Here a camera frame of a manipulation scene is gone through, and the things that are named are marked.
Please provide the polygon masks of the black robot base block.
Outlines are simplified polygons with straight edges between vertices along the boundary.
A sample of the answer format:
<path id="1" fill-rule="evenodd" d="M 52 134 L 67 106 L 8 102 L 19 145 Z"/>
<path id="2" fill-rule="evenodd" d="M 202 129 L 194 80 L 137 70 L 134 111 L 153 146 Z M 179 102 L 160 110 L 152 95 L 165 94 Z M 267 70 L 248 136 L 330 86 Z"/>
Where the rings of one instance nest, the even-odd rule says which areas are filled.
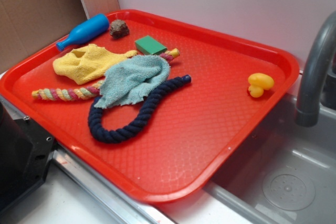
<path id="1" fill-rule="evenodd" d="M 1 104 L 1 214 L 44 184 L 55 145 L 35 120 L 13 119 Z"/>

